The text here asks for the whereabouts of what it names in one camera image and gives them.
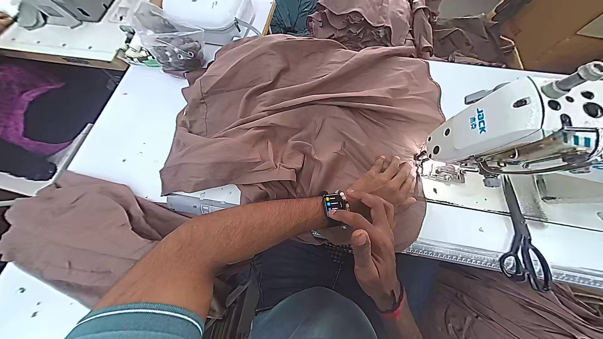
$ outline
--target wrist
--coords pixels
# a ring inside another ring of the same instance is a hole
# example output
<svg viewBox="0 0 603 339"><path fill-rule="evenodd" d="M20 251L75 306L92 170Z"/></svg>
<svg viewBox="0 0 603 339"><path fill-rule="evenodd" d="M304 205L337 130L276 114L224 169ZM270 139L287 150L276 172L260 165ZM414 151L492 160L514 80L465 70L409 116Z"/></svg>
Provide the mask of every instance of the wrist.
<svg viewBox="0 0 603 339"><path fill-rule="evenodd" d="M384 291L378 296L374 296L373 300L379 311L389 313L400 306L403 299L403 293L404 291L402 290L401 284L396 279L396 283L393 284L391 290L387 292Z"/></svg>

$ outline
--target plastic bag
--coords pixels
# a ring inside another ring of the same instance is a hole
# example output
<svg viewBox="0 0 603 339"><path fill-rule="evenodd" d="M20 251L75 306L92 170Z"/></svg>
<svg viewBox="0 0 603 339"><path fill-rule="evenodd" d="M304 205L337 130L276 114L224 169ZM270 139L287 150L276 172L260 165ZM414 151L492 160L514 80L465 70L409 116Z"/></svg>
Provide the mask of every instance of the plastic bag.
<svg viewBox="0 0 603 339"><path fill-rule="evenodd" d="M130 24L163 72L183 78L185 72L205 64L202 28L179 23L146 1L138 5L130 17Z"/></svg>

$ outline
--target hand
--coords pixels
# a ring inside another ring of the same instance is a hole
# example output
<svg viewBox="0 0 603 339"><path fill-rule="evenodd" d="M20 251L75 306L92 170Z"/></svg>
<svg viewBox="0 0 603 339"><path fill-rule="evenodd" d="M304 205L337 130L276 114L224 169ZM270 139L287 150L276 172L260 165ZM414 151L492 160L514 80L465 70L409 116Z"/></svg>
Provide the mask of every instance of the hand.
<svg viewBox="0 0 603 339"><path fill-rule="evenodd" d="M0 33L2 33L8 26L12 25L14 22L13 18L9 15L0 12Z"/></svg>
<svg viewBox="0 0 603 339"><path fill-rule="evenodd" d="M385 156L377 158L366 174L358 179L350 189L366 192L385 199L394 205L394 208L408 208L417 201L412 192L415 185L415 176L410 163L400 163L400 157L394 156L384 172L381 172L385 163Z"/></svg>
<svg viewBox="0 0 603 339"><path fill-rule="evenodd" d="M390 310L396 306L400 296L394 253L394 206L365 192L348 191L348 196L370 208L373 223L360 214L344 210L331 211L329 215L354 229L352 248L358 284L380 310Z"/></svg>

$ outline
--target jeans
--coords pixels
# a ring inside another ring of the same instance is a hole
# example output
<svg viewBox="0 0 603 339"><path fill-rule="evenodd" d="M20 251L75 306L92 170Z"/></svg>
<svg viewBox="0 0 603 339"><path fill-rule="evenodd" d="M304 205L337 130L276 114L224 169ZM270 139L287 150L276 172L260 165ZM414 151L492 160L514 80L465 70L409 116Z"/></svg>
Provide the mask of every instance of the jeans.
<svg viewBox="0 0 603 339"><path fill-rule="evenodd" d="M428 302L438 262L397 253L396 268L410 310L418 322ZM253 274L260 293L256 307L258 316L266 317L262 312L271 310L289 296L312 287L323 287L358 305L377 336L387 338L377 306L356 280L351 254L344 255L342 263L336 263L327 253L326 246L287 240L257 255L253 259Z"/></svg>
<svg viewBox="0 0 603 339"><path fill-rule="evenodd" d="M310 287L253 319L249 339L377 339L370 321L350 299Z"/></svg>

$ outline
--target purple fabric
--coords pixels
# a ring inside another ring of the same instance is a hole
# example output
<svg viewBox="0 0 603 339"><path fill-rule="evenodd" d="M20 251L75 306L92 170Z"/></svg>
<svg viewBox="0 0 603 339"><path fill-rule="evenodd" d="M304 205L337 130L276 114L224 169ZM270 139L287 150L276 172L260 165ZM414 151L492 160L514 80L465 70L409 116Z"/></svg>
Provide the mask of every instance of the purple fabric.
<svg viewBox="0 0 603 339"><path fill-rule="evenodd" d="M70 142L49 144L24 136L25 111L29 103L47 91L64 85L55 76L39 68L12 62L1 64L0 138L43 156L67 147Z"/></svg>

